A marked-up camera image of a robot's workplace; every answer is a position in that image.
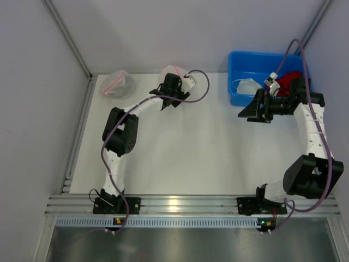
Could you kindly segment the pink-trimmed mesh laundry bag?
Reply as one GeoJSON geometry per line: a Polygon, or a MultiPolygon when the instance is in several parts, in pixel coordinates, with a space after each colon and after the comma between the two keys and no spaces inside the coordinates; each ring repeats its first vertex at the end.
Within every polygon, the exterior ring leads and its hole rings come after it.
{"type": "Polygon", "coordinates": [[[136,90],[136,79],[125,70],[110,74],[101,84],[100,92],[113,99],[126,99],[136,90]]]}

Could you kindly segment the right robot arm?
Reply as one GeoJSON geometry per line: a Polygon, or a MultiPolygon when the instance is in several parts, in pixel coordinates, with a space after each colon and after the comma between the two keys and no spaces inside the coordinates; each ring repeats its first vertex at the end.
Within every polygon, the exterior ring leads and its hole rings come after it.
{"type": "Polygon", "coordinates": [[[327,197],[344,172],[343,162],[333,158],[327,144],[323,94],[307,90],[308,84],[310,79],[302,76],[293,79],[284,97],[259,89],[238,114],[249,122],[270,123],[275,115],[292,115],[297,122],[302,154],[285,171],[282,181],[257,188],[256,196],[264,201],[280,203],[293,195],[327,197]]]}

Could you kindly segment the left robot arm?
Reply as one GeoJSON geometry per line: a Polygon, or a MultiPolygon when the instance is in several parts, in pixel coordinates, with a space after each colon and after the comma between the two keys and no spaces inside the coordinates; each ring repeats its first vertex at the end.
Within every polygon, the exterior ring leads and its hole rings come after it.
{"type": "Polygon", "coordinates": [[[189,74],[179,77],[168,73],[158,88],[151,90],[143,100],[124,109],[110,111],[103,131],[102,162],[106,179],[101,190],[103,198],[116,198],[124,191],[125,155],[135,147],[139,119],[160,112],[168,106],[177,107],[190,96],[196,81],[189,74]]]}

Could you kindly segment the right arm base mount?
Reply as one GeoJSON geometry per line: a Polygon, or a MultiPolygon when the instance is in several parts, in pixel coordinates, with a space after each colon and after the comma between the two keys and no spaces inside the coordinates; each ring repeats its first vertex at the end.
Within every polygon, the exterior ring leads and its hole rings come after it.
{"type": "Polygon", "coordinates": [[[240,215],[286,215],[287,208],[284,204],[272,202],[257,197],[239,197],[237,198],[238,213],[240,215]]]}

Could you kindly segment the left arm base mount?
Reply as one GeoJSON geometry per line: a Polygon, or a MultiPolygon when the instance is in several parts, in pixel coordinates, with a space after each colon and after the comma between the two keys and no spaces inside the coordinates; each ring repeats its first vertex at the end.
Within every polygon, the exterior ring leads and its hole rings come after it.
{"type": "MultiPolygon", "coordinates": [[[[138,215],[140,213],[141,198],[126,197],[125,199],[129,207],[129,214],[138,215]]],[[[127,205],[123,198],[120,195],[109,195],[104,189],[98,193],[93,202],[93,214],[96,215],[125,215],[127,213],[127,205]]]]}

